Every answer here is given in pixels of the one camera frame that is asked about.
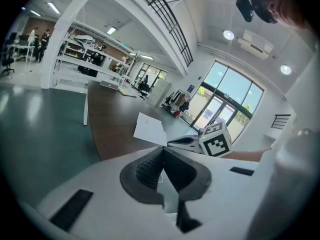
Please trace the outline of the white air conditioner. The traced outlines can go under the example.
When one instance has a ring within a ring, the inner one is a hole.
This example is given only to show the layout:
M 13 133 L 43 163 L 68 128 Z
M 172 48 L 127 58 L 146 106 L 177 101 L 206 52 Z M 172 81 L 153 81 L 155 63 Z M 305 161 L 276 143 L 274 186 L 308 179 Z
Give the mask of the white air conditioner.
M 274 46 L 266 39 L 247 29 L 242 37 L 237 38 L 237 41 L 243 50 L 261 60 L 266 60 L 274 49 Z

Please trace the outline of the grey locker cabinet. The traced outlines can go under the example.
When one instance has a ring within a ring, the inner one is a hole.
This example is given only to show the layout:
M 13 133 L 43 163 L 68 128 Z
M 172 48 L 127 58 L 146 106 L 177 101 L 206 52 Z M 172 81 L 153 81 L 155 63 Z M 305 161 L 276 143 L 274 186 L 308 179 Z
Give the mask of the grey locker cabinet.
M 168 81 L 159 78 L 155 86 L 152 88 L 149 96 L 146 99 L 146 102 L 149 105 L 159 107 L 170 90 L 172 84 Z

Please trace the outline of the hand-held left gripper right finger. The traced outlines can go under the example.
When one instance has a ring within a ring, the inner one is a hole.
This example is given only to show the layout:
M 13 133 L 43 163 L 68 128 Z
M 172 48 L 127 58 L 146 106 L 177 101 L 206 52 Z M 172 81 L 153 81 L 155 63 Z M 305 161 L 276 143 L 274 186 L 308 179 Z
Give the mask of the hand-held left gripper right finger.
M 212 183 L 212 174 L 203 164 L 168 147 L 163 148 L 163 169 L 178 193 L 176 226 L 188 233 L 202 223 L 190 217 L 186 203 L 202 198 Z

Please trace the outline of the black stair railing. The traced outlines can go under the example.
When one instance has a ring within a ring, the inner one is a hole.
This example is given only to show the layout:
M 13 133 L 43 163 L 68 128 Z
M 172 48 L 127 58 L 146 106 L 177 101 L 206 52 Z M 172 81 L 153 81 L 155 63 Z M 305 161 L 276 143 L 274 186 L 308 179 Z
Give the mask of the black stair railing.
M 290 117 L 291 117 L 291 114 L 275 114 L 274 120 L 271 124 L 271 128 L 283 130 L 287 125 Z

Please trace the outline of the white paper sheet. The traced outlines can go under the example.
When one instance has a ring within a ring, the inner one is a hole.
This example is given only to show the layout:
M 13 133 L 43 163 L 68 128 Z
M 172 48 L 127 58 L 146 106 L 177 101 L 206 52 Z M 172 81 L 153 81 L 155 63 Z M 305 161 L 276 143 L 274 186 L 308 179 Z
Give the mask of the white paper sheet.
M 137 117 L 133 137 L 156 145 L 167 146 L 167 134 L 162 122 L 141 112 Z

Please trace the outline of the white shelving rack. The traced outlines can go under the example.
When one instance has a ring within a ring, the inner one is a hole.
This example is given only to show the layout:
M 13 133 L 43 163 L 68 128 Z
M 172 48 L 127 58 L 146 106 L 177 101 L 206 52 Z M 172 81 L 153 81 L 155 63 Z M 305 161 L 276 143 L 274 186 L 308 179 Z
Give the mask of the white shelving rack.
M 85 92 L 89 81 L 131 82 L 136 54 L 132 49 L 84 22 L 74 20 L 55 58 L 51 85 Z

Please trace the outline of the dark-framed glass door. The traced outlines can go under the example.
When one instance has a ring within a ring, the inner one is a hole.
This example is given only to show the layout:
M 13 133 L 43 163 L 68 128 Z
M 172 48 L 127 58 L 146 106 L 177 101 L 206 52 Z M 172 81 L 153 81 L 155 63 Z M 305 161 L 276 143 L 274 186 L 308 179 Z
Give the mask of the dark-framed glass door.
M 148 80 L 146 84 L 152 87 L 157 83 L 158 79 L 165 79 L 167 76 L 167 72 L 157 67 L 153 67 L 149 64 L 144 63 L 140 68 L 140 70 L 138 71 L 138 74 L 135 77 L 135 80 L 138 82 L 141 82 L 142 80 L 145 79 L 146 76 L 148 76 Z

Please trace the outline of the white grey box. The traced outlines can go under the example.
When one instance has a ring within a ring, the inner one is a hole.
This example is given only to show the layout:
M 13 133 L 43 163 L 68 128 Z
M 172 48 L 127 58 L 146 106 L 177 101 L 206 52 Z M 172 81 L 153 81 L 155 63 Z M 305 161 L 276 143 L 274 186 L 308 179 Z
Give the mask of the white grey box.
M 106 88 L 113 89 L 113 90 L 117 90 L 119 88 L 119 84 L 117 82 L 114 82 L 114 81 L 104 81 L 104 80 L 102 80 L 100 82 L 100 85 L 103 86 L 103 87 L 106 87 Z

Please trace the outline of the person's right forearm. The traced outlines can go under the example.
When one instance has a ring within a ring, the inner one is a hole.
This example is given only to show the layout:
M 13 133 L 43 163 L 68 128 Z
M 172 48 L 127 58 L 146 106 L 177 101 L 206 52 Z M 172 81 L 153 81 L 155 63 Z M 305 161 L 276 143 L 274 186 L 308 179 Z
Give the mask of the person's right forearm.
M 233 151 L 225 156 L 224 159 L 260 162 L 263 154 L 269 151 L 269 149 L 259 151 Z

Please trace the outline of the black office chair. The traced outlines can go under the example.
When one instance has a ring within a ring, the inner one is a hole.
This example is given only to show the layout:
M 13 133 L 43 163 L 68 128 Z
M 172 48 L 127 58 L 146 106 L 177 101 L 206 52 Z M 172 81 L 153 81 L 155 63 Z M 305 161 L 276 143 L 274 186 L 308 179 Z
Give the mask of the black office chair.
M 2 70 L 0 77 L 2 77 L 5 73 L 7 73 L 7 76 L 9 76 L 11 72 L 15 72 L 15 70 L 11 68 L 11 64 L 13 64 L 14 62 L 15 60 L 13 58 L 12 51 L 8 51 L 3 54 L 2 66 L 4 67 L 4 69 Z

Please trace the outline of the clothes rack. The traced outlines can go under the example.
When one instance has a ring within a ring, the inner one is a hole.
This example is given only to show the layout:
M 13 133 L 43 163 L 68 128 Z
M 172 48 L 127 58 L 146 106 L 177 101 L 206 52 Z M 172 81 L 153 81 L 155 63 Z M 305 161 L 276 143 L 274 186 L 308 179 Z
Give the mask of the clothes rack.
M 174 116 L 175 111 L 180 111 L 180 117 L 184 112 L 186 112 L 189 109 L 190 100 L 191 98 L 188 92 L 184 92 L 178 89 L 176 92 L 173 92 L 165 98 L 165 101 L 161 105 L 161 107 L 172 116 Z

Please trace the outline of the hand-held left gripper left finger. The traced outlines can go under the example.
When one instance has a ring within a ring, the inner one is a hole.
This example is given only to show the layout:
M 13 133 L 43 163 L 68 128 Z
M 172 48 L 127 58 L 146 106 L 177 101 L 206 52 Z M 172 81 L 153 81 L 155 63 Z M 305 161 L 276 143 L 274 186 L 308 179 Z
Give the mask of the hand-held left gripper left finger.
M 164 204 L 164 196 L 157 192 L 159 178 L 164 168 L 163 151 L 163 147 L 158 147 L 128 163 L 120 172 L 119 180 L 122 188 L 139 203 Z

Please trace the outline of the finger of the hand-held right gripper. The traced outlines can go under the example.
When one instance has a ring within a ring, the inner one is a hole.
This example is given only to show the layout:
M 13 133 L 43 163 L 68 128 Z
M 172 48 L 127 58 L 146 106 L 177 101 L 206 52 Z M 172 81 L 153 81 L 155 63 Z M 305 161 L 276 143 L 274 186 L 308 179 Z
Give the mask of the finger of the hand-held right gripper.
M 167 142 L 167 145 L 179 144 L 179 145 L 191 145 L 199 140 L 198 135 L 185 135 Z
M 171 144 L 171 147 L 197 154 L 203 154 L 203 149 L 199 144 Z

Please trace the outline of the black balcony railing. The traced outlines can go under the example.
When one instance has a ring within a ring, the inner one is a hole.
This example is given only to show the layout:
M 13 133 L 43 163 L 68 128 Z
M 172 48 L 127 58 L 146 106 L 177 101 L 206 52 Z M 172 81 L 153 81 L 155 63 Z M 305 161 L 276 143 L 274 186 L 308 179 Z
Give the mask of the black balcony railing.
M 145 2 L 164 23 L 188 67 L 193 62 L 193 56 L 184 32 L 168 2 L 166 0 L 145 0 Z

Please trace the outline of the person's white shirt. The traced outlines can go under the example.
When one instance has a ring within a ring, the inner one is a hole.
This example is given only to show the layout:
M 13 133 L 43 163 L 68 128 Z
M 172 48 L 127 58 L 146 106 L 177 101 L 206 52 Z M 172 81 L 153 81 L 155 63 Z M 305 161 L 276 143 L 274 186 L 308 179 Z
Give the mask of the person's white shirt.
M 245 240 L 320 239 L 320 41 L 287 100 L 296 118 Z

